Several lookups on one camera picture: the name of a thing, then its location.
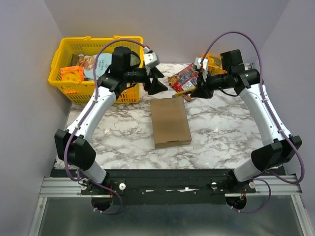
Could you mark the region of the yellow utility knife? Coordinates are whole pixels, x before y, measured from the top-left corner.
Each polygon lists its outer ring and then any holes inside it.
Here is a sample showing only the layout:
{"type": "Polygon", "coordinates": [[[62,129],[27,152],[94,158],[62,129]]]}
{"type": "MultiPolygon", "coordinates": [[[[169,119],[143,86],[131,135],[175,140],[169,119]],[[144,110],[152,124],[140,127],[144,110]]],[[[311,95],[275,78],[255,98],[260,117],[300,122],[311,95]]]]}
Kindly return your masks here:
{"type": "Polygon", "coordinates": [[[181,97],[181,96],[185,96],[185,95],[189,95],[192,93],[192,90],[185,90],[185,91],[181,91],[181,92],[178,92],[174,95],[172,95],[172,98],[175,98],[175,97],[181,97]]]}

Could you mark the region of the brown cardboard express box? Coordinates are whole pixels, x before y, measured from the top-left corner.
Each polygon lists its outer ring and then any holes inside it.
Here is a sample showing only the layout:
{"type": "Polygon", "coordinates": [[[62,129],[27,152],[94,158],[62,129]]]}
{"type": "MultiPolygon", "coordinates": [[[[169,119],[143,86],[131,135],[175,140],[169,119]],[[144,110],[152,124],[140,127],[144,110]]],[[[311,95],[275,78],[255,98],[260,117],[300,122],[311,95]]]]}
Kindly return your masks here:
{"type": "Polygon", "coordinates": [[[152,99],[150,105],[155,148],[170,148],[191,143],[182,97],[152,99]]]}

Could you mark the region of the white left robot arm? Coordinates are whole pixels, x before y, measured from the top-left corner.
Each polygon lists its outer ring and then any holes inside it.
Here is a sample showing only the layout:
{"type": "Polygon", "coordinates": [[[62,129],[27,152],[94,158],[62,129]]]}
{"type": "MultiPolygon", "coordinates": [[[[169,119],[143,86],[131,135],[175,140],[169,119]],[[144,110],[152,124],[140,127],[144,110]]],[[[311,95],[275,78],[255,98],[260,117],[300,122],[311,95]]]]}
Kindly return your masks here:
{"type": "Polygon", "coordinates": [[[164,75],[157,69],[157,54],[148,47],[143,51],[141,59],[128,47],[116,47],[110,65],[98,77],[95,91],[81,114],[66,130],[59,129],[54,136],[58,158],[91,179],[92,188],[98,194],[108,191],[109,174],[97,163],[89,141],[105,112],[132,85],[142,83],[149,95],[168,90],[159,81],[164,75]]]}

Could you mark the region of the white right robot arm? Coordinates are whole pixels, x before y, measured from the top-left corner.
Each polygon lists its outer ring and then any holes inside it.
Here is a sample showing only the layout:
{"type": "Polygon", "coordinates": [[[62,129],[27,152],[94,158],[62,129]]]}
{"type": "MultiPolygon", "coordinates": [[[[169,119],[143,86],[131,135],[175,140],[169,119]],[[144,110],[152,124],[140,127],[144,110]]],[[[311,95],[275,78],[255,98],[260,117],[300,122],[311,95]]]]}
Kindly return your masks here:
{"type": "Polygon", "coordinates": [[[222,53],[220,57],[225,72],[218,75],[208,71],[206,59],[195,59],[193,68],[198,71],[198,79],[191,97],[209,99],[216,90],[234,89],[254,118],[263,146],[252,151],[250,159],[235,168],[227,179],[227,189],[236,193],[243,189],[245,181],[289,162],[302,140],[282,123],[268,100],[265,85],[260,82],[260,73],[247,68],[240,50],[222,53]]]}

